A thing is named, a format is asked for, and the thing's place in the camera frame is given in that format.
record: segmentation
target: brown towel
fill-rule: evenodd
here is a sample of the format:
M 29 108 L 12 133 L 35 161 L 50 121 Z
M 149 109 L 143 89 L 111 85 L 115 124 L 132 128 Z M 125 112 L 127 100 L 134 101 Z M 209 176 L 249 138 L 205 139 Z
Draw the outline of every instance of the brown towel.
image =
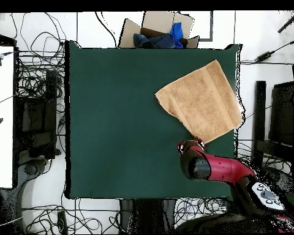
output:
M 165 111 L 204 143 L 241 123 L 237 99 L 216 60 L 166 85 L 155 96 Z

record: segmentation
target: black monitor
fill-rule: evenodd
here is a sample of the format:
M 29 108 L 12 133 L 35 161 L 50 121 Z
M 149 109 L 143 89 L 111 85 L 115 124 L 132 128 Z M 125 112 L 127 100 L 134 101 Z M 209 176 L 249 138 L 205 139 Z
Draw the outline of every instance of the black monitor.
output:
M 17 97 L 17 136 L 19 151 L 29 150 L 29 156 L 54 159 L 56 155 L 57 71 L 47 70 L 45 93 L 41 98 Z

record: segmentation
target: blue cloth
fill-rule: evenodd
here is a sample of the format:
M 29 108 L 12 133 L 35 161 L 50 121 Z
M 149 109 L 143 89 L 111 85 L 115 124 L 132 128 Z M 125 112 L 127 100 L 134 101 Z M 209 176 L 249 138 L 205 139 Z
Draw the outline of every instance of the blue cloth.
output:
M 147 38 L 141 34 L 134 34 L 136 48 L 175 48 L 175 43 L 169 34 Z
M 183 48 L 182 43 L 179 41 L 183 38 L 183 32 L 182 32 L 182 23 L 174 23 L 172 25 L 172 29 L 170 31 L 170 35 L 175 42 L 175 46 L 177 48 Z
M 134 34 L 136 48 L 183 48 L 179 41 L 183 38 L 182 23 L 174 23 L 169 34 L 147 38 L 141 34 Z

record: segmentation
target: white table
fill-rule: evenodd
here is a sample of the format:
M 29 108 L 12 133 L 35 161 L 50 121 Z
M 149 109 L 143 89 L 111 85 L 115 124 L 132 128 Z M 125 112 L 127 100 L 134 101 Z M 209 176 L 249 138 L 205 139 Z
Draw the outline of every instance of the white table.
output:
M 0 47 L 0 53 L 13 47 Z M 13 95 L 13 54 L 5 56 L 0 66 L 0 101 Z M 12 188 L 13 98 L 0 103 L 0 188 Z

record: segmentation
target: cardboard box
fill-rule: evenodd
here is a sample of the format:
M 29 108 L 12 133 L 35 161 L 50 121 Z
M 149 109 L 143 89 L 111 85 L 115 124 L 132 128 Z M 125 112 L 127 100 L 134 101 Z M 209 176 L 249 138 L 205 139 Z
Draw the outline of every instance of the cardboard box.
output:
M 199 36 L 189 39 L 194 19 L 180 13 L 167 11 L 147 11 L 144 13 L 142 25 L 139 26 L 129 19 L 124 20 L 119 40 L 120 48 L 135 48 L 133 35 L 142 34 L 147 38 L 168 34 L 173 23 L 182 22 L 183 38 L 180 40 L 184 48 L 197 48 Z

